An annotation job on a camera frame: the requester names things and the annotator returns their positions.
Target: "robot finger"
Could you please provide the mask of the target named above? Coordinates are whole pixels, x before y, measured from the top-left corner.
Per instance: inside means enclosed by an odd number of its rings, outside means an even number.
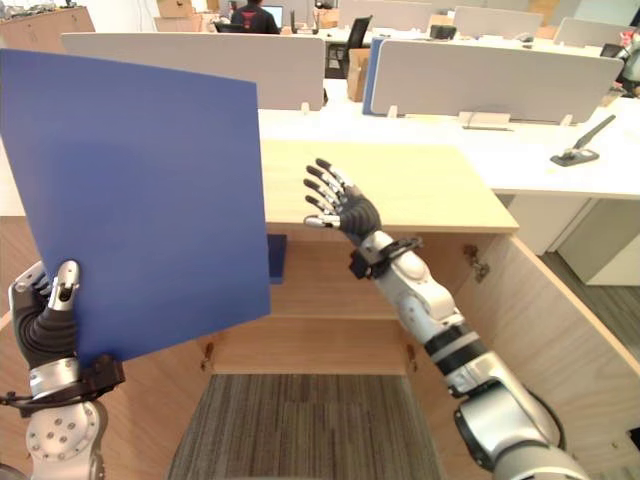
[[[314,228],[340,229],[340,217],[337,215],[309,215],[304,219],[304,224]]]
[[[46,304],[49,282],[42,262],[34,263],[9,287],[9,308],[13,318],[41,312]]]
[[[75,260],[67,260],[58,268],[53,279],[48,307],[57,311],[69,311],[80,286],[80,265]]]
[[[333,178],[328,173],[323,172],[322,170],[317,169],[312,165],[307,165],[307,173],[319,178],[322,182],[329,187],[329,189],[338,196],[340,199],[344,196],[344,189],[340,186],[335,178]]]
[[[332,192],[329,191],[329,189],[321,185],[318,185],[316,182],[314,182],[313,180],[309,180],[308,178],[305,178],[303,180],[303,183],[307,188],[310,188],[314,192],[322,195],[322,198],[324,198],[324,200],[326,200],[326,202],[330,204],[332,207],[335,207],[340,204],[340,201],[335,197],[335,195]]]
[[[320,200],[318,200],[315,197],[312,197],[311,195],[307,195],[304,197],[304,199],[310,203],[311,205],[313,205],[314,207],[316,207],[318,210],[320,210],[324,215],[331,215],[334,212],[329,209],[329,207],[327,207],[326,205],[324,205]]]
[[[344,187],[353,187],[353,182],[351,179],[340,169],[334,167],[326,160],[322,158],[316,158],[316,165],[320,168],[323,168],[327,172],[333,176],[333,178],[344,188]]]

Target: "black chair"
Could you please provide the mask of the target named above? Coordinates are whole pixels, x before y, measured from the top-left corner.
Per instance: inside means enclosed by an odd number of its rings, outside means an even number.
[[[343,78],[347,78],[349,72],[349,50],[352,48],[362,48],[364,42],[364,36],[369,28],[369,23],[373,16],[356,18],[351,26],[351,32],[347,43],[344,45],[333,43],[329,45],[329,61],[337,60],[340,65],[340,71]]]
[[[236,23],[216,22],[214,25],[216,26],[218,33],[247,33],[247,29],[244,28],[244,25],[238,25]]]

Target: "office chair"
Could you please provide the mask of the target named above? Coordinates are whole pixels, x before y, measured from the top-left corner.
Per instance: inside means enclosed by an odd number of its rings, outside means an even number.
[[[364,36],[367,33],[372,18],[373,16],[356,18],[351,26],[347,43],[344,45],[335,43],[329,45],[329,61],[331,61],[332,58],[338,61],[340,71],[344,78],[347,78],[349,72],[349,50],[352,48],[362,48]]]

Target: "desk partition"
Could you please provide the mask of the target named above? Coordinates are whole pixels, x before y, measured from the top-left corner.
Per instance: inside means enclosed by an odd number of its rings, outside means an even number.
[[[514,38],[521,33],[535,35],[542,24],[542,18],[541,13],[456,7],[453,24],[462,35],[500,35],[504,38]]]
[[[70,33],[72,55],[175,68],[255,82],[258,107],[320,110],[325,44],[320,38],[202,33]]]
[[[427,30],[435,7],[430,3],[384,1],[384,0],[341,0],[339,25],[351,26],[358,17],[373,15],[369,29],[393,28]]]
[[[587,120],[622,62],[525,49],[384,40],[371,113],[509,113],[512,120]]]
[[[601,47],[605,43],[620,43],[620,33],[633,27],[610,23],[589,22],[565,17],[558,27],[554,43],[564,43],[572,47],[593,45]]]

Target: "computer monitor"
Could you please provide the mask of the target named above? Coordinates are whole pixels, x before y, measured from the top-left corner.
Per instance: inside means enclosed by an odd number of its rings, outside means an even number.
[[[273,18],[276,21],[276,26],[278,28],[282,28],[282,10],[283,7],[280,5],[261,5],[261,7],[273,15]]]

